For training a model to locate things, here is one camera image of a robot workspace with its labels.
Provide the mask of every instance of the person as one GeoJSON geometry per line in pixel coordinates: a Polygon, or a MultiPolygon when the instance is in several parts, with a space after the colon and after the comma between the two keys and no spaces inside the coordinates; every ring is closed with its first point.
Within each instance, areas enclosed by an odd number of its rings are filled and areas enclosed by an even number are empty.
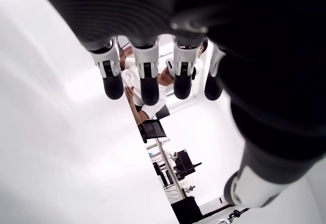
{"type": "MultiPolygon", "coordinates": [[[[198,57],[205,52],[207,45],[208,41],[206,39],[199,49],[198,57]]],[[[132,55],[131,47],[126,48],[120,54],[121,76],[124,84],[125,95],[127,96],[133,117],[137,125],[140,125],[145,120],[152,118],[166,104],[166,88],[168,85],[174,83],[174,78],[166,67],[163,72],[157,76],[159,89],[158,102],[153,106],[144,104],[141,96],[141,84],[138,68],[135,64],[135,60],[129,57],[130,55],[132,55]]]]}

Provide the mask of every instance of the black object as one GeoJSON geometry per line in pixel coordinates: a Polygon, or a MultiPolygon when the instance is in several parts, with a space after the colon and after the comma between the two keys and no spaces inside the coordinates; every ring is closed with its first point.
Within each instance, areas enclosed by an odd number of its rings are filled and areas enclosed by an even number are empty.
{"type": "Polygon", "coordinates": [[[159,120],[145,120],[142,124],[138,126],[138,129],[142,135],[144,142],[147,142],[147,140],[151,138],[167,136],[159,120]]]}
{"type": "Polygon", "coordinates": [[[221,208],[219,208],[219,209],[217,209],[217,210],[214,210],[214,211],[208,212],[207,214],[204,214],[204,215],[203,215],[203,219],[208,218],[208,217],[210,217],[210,216],[212,216],[212,215],[215,215],[216,213],[219,213],[219,212],[221,212],[221,211],[223,211],[223,210],[225,210],[225,209],[231,208],[231,207],[234,207],[234,205],[230,205],[230,204],[228,204],[228,205],[223,206],[223,207],[221,207],[221,208]]]}
{"type": "Polygon", "coordinates": [[[192,88],[192,77],[187,75],[176,75],[174,77],[174,95],[178,99],[186,99],[192,88]]]}
{"type": "Polygon", "coordinates": [[[164,176],[163,172],[161,171],[161,168],[159,167],[159,165],[156,162],[153,163],[153,166],[156,171],[156,174],[162,178],[164,187],[166,187],[168,185],[168,182],[165,179],[165,176],[164,176]]]}
{"type": "Polygon", "coordinates": [[[169,109],[166,105],[164,105],[156,114],[156,118],[158,120],[163,119],[166,116],[170,115],[169,109]]]}
{"type": "Polygon", "coordinates": [[[179,181],[183,180],[185,176],[188,176],[191,173],[194,173],[196,171],[195,167],[202,164],[201,162],[198,164],[193,164],[188,156],[186,149],[178,152],[177,156],[178,157],[175,160],[176,166],[173,167],[173,169],[175,170],[175,172],[176,172],[175,174],[179,181]]]}
{"type": "Polygon", "coordinates": [[[234,210],[230,215],[229,215],[229,220],[230,219],[234,219],[234,218],[239,218],[241,216],[241,214],[245,213],[246,211],[250,210],[250,208],[246,208],[246,209],[243,209],[241,211],[238,211],[238,210],[234,210]]]}
{"type": "Polygon", "coordinates": [[[223,91],[223,85],[219,76],[219,73],[215,77],[212,77],[210,73],[207,75],[205,85],[205,96],[207,99],[214,101],[217,100],[223,91]]]}
{"type": "Polygon", "coordinates": [[[203,219],[202,212],[193,196],[186,197],[171,206],[180,224],[191,224],[203,219]]]}
{"type": "Polygon", "coordinates": [[[158,102],[159,90],[157,77],[152,78],[151,63],[144,64],[145,78],[141,79],[142,100],[146,105],[152,106],[158,102]]]}
{"type": "Polygon", "coordinates": [[[166,170],[165,174],[167,174],[167,178],[169,179],[170,184],[173,184],[173,180],[172,180],[172,177],[170,175],[170,172],[168,170],[166,170]]]}
{"type": "Polygon", "coordinates": [[[103,78],[105,94],[111,99],[119,99],[123,95],[123,82],[121,73],[118,76],[103,78]]]}

